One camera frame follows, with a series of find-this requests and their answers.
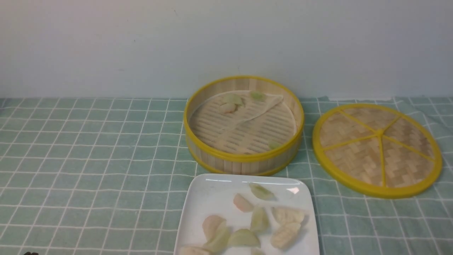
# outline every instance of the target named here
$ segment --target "white plate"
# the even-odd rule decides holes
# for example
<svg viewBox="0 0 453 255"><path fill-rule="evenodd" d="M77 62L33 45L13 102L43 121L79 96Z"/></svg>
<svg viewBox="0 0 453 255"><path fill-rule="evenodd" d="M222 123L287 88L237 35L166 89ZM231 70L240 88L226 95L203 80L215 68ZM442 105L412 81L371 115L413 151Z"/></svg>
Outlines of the white plate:
<svg viewBox="0 0 453 255"><path fill-rule="evenodd" d="M249 182L261 184L272 191L276 201L263 201L253 196ZM226 219L227 225L236 231L249 228L251 212L244 213L233 205L235 194L241 193L252 204L266 207L272 231L278 223L272 217L270 206L280 205L299 208L305 212L302 230L295 244L287 251L280 251L270 244L271 231L259 235L261 249L266 255L319 255L318 230L313 209L313 202L307 186L300 181L278 177L260 177L227 174L202 174L190 184L184 203L174 254L185 245L202 245L206 239L202 223L209 215L217 214ZM250 248L229 248L224 255L250 255Z"/></svg>

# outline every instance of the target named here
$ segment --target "woven bamboo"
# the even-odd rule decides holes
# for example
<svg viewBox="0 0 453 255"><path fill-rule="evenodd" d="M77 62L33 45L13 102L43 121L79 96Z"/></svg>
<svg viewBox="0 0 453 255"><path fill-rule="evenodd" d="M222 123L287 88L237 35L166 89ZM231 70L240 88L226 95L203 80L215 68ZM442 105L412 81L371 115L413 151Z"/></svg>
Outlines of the woven bamboo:
<svg viewBox="0 0 453 255"><path fill-rule="evenodd" d="M266 95L253 100L250 91ZM225 95L241 97L244 106L219 112ZM212 172L270 175L296 155L302 140L304 113L299 100L282 85L259 77L214 81L195 93L184 111L188 148ZM271 149L269 143L279 146Z"/></svg>
<svg viewBox="0 0 453 255"><path fill-rule="evenodd" d="M377 105L345 105L323 115L313 148L334 178L371 196L413 196L428 188L442 168L439 148L426 129Z"/></svg>

